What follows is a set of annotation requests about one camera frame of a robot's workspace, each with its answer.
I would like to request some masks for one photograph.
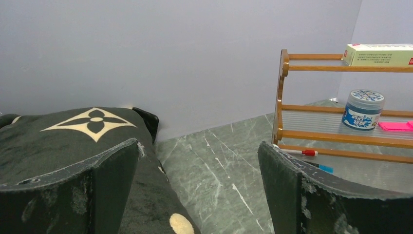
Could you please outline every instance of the container lid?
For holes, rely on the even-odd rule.
[[[350,92],[348,103],[367,110],[383,109],[384,96],[376,91],[367,89],[356,89]]]

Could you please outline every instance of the label on jar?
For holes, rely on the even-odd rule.
[[[348,108],[348,106],[346,106],[343,113],[342,121],[343,123],[358,129],[370,130],[375,128],[379,117],[380,113],[372,115],[363,114],[360,112],[353,111],[350,108]]]

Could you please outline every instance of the jar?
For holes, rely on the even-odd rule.
[[[379,92],[357,89],[350,92],[341,122],[357,130],[373,130],[384,106]]]

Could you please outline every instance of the pink sticky note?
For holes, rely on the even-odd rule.
[[[413,120],[407,123],[379,122],[378,125],[386,131],[413,131]]]

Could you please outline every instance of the beige circle pattern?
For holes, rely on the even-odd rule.
[[[103,121],[103,118],[101,118],[101,117],[93,117],[93,118],[91,118],[91,121],[92,121],[92,122],[100,122],[100,121]]]
[[[169,218],[169,224],[176,234],[195,234],[191,222],[181,214],[172,214]]]

